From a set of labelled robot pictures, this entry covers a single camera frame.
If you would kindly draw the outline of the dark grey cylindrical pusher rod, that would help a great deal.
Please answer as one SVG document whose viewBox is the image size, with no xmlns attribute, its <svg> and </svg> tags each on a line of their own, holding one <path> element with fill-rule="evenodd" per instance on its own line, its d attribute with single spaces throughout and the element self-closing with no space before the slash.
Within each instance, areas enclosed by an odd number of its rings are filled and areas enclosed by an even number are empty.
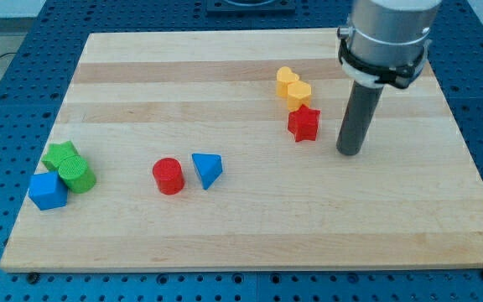
<svg viewBox="0 0 483 302">
<path fill-rule="evenodd" d="M 341 154 L 353 156 L 361 151 L 382 90 L 354 82 L 336 142 Z"/>
</svg>

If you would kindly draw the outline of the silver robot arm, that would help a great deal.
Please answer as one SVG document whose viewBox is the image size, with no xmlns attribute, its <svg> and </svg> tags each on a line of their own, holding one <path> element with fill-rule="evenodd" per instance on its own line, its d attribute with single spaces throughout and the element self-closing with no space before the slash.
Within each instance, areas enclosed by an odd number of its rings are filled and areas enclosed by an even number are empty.
<svg viewBox="0 0 483 302">
<path fill-rule="evenodd" d="M 337 29 L 338 59 L 354 82 L 336 148 L 361 151 L 385 86 L 408 88 L 428 60 L 428 38 L 440 0 L 357 0 Z"/>
</svg>

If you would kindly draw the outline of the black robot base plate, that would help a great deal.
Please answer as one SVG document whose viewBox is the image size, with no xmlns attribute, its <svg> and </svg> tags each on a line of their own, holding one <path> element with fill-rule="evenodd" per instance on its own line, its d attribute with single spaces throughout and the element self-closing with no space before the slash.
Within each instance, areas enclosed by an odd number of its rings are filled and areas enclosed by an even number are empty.
<svg viewBox="0 0 483 302">
<path fill-rule="evenodd" d="M 207 0 L 208 13 L 294 12 L 294 0 Z"/>
</svg>

